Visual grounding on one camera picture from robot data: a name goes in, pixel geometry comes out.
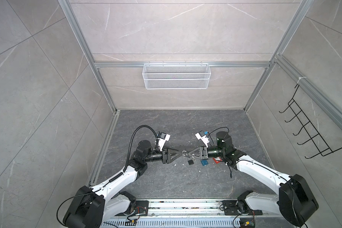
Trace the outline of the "red padlock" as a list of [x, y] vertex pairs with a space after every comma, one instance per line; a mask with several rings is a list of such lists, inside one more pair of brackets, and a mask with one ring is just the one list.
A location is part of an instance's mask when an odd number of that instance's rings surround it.
[[221, 162], [221, 159], [220, 159], [219, 157], [217, 157], [217, 158], [213, 158], [213, 160], [214, 160], [214, 162], [215, 162], [216, 164], [218, 164], [218, 163], [220, 163], [220, 162]]

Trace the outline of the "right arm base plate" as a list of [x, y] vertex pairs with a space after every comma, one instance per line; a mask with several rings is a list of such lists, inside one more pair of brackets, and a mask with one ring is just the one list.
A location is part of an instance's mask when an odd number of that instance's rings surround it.
[[234, 215], [263, 215], [261, 210], [252, 210], [242, 200], [223, 200], [219, 209], [224, 212], [226, 216]]

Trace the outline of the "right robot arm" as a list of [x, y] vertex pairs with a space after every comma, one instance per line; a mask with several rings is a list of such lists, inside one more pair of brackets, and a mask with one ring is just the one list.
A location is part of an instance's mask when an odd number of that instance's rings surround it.
[[240, 214], [260, 210], [283, 216], [290, 224], [302, 227], [319, 209], [319, 204], [304, 177], [293, 176], [276, 171], [256, 161], [245, 152], [237, 149], [228, 132], [216, 134], [216, 145], [209, 146], [209, 137], [200, 132], [196, 134], [204, 146], [192, 151], [183, 151], [185, 157], [206, 160], [220, 158], [231, 171], [245, 173], [269, 187], [273, 194], [260, 194], [246, 191], [236, 202]]

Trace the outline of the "blue padlock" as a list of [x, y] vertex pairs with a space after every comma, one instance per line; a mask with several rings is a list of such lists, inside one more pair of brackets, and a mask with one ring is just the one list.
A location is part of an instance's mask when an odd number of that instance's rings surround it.
[[209, 164], [207, 160], [201, 160], [200, 162], [203, 166], [206, 166]]

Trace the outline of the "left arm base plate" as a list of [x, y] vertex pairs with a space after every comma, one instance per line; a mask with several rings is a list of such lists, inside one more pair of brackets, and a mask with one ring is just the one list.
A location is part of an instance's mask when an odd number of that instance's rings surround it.
[[148, 200], [137, 200], [135, 203], [131, 203], [125, 212], [116, 214], [116, 216], [140, 216], [148, 215], [149, 201]]

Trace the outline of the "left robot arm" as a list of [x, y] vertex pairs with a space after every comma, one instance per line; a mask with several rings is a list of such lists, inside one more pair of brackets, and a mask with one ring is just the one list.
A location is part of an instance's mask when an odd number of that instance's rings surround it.
[[67, 228], [99, 228], [103, 222], [120, 213], [132, 213], [136, 197], [123, 189], [140, 178], [148, 168], [148, 162], [171, 163], [182, 152], [158, 146], [153, 148], [147, 140], [139, 142], [130, 156], [126, 168], [106, 181], [81, 187], [74, 197], [60, 224]]

